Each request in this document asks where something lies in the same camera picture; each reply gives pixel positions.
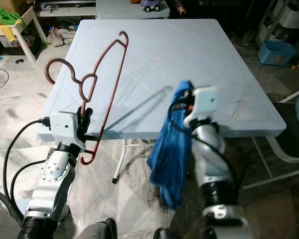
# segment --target toy car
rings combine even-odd
[[[151,9],[160,10],[161,0],[142,0],[141,7],[144,11],[149,12]]]

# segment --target wire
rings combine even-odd
[[[233,183],[234,183],[234,189],[236,191],[238,191],[238,180],[237,180],[237,175],[236,175],[236,171],[234,170],[234,168],[232,167],[232,165],[230,164],[230,162],[228,161],[228,159],[221,153],[219,152],[219,150],[217,148],[215,148],[213,145],[207,143],[206,141],[203,141],[201,140],[200,138],[198,138],[197,136],[195,135],[192,135],[191,133],[187,132],[186,130],[182,129],[181,127],[179,127],[178,125],[175,124],[175,122],[172,120],[171,118],[171,111],[172,111],[172,108],[177,105],[177,104],[182,104],[182,103],[187,103],[187,100],[186,99],[181,99],[181,100],[178,100],[178,101],[175,101],[173,102],[169,108],[168,108],[168,113],[167,113],[167,117],[168,117],[168,120],[170,121],[171,125],[177,129],[178,131],[181,131],[183,132],[184,134],[186,134],[188,137],[191,137],[195,140],[198,140],[199,142],[207,145],[214,153],[216,153],[227,165],[228,167],[228,170],[230,171],[230,174],[233,178]]]
[[[6,83],[8,83],[8,80],[9,80],[9,73],[8,73],[6,70],[2,69],[2,68],[0,68],[0,70],[6,72],[6,75],[7,75],[7,79],[6,79],[6,81],[4,82],[4,84],[3,84],[2,86],[0,86],[0,89],[1,89],[3,86],[6,85]]]
[[[6,198],[6,196],[4,194],[2,194],[0,192],[0,201],[6,206],[6,208],[8,209],[9,211],[9,214],[11,217],[13,217],[16,221],[18,220],[16,214],[15,214],[15,211],[14,209],[12,208],[11,204],[10,204],[10,201]]]
[[[7,171],[7,163],[8,163],[8,158],[9,158],[9,154],[10,151],[15,143],[15,141],[18,139],[18,137],[22,134],[22,132],[28,128],[30,125],[35,124],[35,123],[39,123],[42,122],[42,120],[35,120],[32,121],[30,123],[28,123],[26,126],[24,126],[14,137],[14,139],[11,141],[6,153],[5,153],[5,157],[4,157],[4,162],[3,162],[3,191],[4,194],[6,196],[6,198],[10,201],[11,206],[13,207],[13,209],[15,210],[15,213],[17,214],[18,218],[19,218],[19,222],[23,221],[23,214],[21,213],[21,211],[19,210],[19,208],[17,207],[15,202],[11,201],[11,198],[9,196],[9,192],[8,192],[8,188],[7,188],[7,183],[6,183],[6,171]]]
[[[16,181],[16,178],[18,177],[18,175],[21,173],[22,170],[32,166],[32,165],[35,165],[35,164],[39,164],[39,163],[44,163],[47,159],[45,160],[41,160],[41,161],[37,161],[37,162],[32,162],[32,163],[29,163],[25,166],[23,166],[22,168],[20,168],[14,175],[12,181],[11,181],[11,187],[10,187],[10,196],[11,196],[11,204],[14,204],[16,205],[16,202],[15,202],[15,199],[14,199],[14,185],[15,185],[15,181]]]

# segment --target black shoe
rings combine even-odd
[[[180,239],[180,237],[169,228],[158,228],[153,239]]]
[[[114,219],[112,218],[107,218],[105,220],[106,225],[108,225],[111,229],[111,235],[112,238],[111,239],[118,239],[118,229],[116,227],[116,222]]]

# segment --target blue box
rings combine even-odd
[[[285,66],[295,54],[295,49],[287,42],[264,41],[258,59],[262,64]]]

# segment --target silver robot arm segment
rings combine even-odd
[[[73,113],[57,112],[50,116],[51,132],[58,147],[41,167],[18,239],[53,238],[62,214],[68,211],[68,190],[75,177],[77,157],[85,150],[83,136],[91,114],[92,110],[87,110],[88,120],[82,121]]]
[[[192,135],[196,138],[214,147],[212,149],[197,139],[192,141],[196,180],[205,200],[202,212],[206,219],[203,238],[252,239],[249,224],[238,205],[238,191],[232,169],[221,157],[225,151],[225,140],[218,125],[211,123],[217,109],[217,89],[197,88],[193,96],[194,105],[184,125],[193,129]]]

